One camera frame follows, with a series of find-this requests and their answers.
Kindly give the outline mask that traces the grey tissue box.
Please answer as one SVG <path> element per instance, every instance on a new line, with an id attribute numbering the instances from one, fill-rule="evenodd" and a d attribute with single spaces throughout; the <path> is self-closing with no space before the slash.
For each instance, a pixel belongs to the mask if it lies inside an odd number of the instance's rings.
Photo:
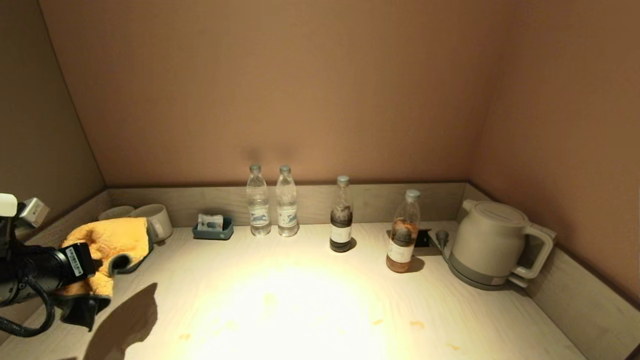
<path id="1" fill-rule="evenodd" d="M 142 258 L 142 260 L 140 260 L 137 264 L 132 265 L 132 266 L 130 266 L 130 267 L 128 267 L 128 268 L 117 269 L 117 270 L 115 271 L 115 274 L 116 274 L 116 275 L 126 275 L 126 274 L 132 274 L 133 272 L 137 271 L 137 269 L 139 269 L 139 268 L 140 268 L 140 266 L 141 266 L 141 265 L 144 263 L 144 261 L 149 257 L 149 255 L 151 255 L 151 253 L 153 252 L 153 249 L 154 249 L 154 244 L 153 244 L 153 243 L 151 243 L 151 245 L 150 245 L 150 249 L 149 249 L 149 252 L 147 253 L 147 255 L 146 255 L 146 256 L 144 256 L 144 257 Z"/>

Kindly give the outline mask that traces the clear water bottle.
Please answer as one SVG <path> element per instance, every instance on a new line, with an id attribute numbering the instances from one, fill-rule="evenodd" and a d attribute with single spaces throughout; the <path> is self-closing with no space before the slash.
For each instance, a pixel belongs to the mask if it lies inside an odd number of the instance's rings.
<path id="1" fill-rule="evenodd" d="M 246 185 L 247 209 L 249 210 L 249 226 L 252 235 L 263 237 L 272 230 L 269 189 L 262 175 L 260 164 L 251 164 L 250 176 Z"/>
<path id="2" fill-rule="evenodd" d="M 299 230 L 297 213 L 297 186 L 291 175 L 291 167 L 281 165 L 276 183 L 276 206 L 278 210 L 278 233 L 282 237 L 293 237 Z"/>

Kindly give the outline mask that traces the white tea bag packet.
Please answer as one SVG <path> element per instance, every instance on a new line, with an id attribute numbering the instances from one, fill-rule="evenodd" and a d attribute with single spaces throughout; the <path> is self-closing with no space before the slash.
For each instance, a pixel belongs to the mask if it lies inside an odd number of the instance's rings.
<path id="1" fill-rule="evenodd" d="M 224 216 L 201 213 L 198 215 L 196 229 L 198 231 L 222 231 L 224 230 Z"/>

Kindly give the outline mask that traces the orange microfibre cloth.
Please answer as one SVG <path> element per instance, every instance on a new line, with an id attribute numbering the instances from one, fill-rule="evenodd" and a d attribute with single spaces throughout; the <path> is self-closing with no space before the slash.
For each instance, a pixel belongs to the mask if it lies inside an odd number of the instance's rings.
<path id="1" fill-rule="evenodd" d="M 60 321 L 92 331 L 112 302 L 116 276 L 134 272 L 151 250 L 145 218 L 105 219 L 71 231 L 58 247 L 70 279 L 52 294 Z"/>

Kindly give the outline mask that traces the white ceramic mug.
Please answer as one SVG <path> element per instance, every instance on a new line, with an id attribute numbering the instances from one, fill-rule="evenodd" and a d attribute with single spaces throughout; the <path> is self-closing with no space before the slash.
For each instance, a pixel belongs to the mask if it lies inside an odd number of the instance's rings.
<path id="1" fill-rule="evenodd" d="M 160 203 L 151 203 L 133 210 L 132 218 L 145 218 L 151 241 L 164 242 L 173 234 L 174 228 L 170 221 L 167 208 Z"/>
<path id="2" fill-rule="evenodd" d="M 105 220 L 118 219 L 118 218 L 127 218 L 127 217 L 130 217 L 134 211 L 135 211 L 135 208 L 133 206 L 129 206 L 129 205 L 116 206 L 101 212 L 97 216 L 97 219 L 99 221 L 105 221 Z"/>

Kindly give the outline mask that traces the grey kettle base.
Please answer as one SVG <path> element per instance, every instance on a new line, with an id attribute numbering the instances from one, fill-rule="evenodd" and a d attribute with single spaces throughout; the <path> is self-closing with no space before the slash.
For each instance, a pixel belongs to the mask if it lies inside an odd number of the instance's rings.
<path id="1" fill-rule="evenodd" d="M 448 268 L 463 283 L 483 291 L 500 291 L 507 284 L 516 285 L 522 289 L 530 285 L 530 281 L 513 273 L 508 276 L 490 276 L 477 272 L 464 265 L 455 256 L 448 258 Z"/>

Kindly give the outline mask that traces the bottle with dark tea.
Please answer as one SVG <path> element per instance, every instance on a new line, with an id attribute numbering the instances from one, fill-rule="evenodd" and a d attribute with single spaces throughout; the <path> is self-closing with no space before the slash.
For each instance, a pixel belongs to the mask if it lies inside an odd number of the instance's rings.
<path id="1" fill-rule="evenodd" d="M 352 224 L 354 221 L 354 201 L 350 191 L 350 178 L 340 175 L 337 178 L 337 191 L 330 211 L 330 249 L 344 253 L 352 247 Z"/>

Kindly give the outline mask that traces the white electric kettle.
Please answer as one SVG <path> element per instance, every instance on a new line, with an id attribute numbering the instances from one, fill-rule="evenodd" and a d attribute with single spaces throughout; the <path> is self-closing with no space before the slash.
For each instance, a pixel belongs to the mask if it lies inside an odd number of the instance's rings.
<path id="1" fill-rule="evenodd" d="M 450 253 L 474 271 L 494 277 L 515 274 L 533 280 L 542 270 L 554 247 L 556 233 L 531 222 L 518 209 L 503 203 L 466 199 L 467 214 L 459 224 Z M 518 264 L 526 246 L 526 237 L 542 241 L 533 263 Z"/>

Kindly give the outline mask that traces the bottle with amber tea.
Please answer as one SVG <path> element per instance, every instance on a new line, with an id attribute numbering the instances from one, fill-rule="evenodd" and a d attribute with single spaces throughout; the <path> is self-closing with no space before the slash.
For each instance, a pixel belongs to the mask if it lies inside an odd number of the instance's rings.
<path id="1" fill-rule="evenodd" d="M 421 223 L 420 196 L 420 191 L 408 189 L 405 193 L 404 201 L 398 207 L 391 224 L 386 266 L 389 270 L 398 274 L 404 274 L 409 271 L 412 262 Z"/>

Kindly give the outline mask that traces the small blue tray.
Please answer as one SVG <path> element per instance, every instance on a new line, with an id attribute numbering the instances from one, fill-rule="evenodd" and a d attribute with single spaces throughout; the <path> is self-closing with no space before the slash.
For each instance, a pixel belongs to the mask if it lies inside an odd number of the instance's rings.
<path id="1" fill-rule="evenodd" d="M 230 240 L 234 234 L 233 219 L 228 216 L 224 216 L 224 227 L 222 231 L 198 231 L 197 224 L 192 227 L 192 234 L 194 239 Z"/>

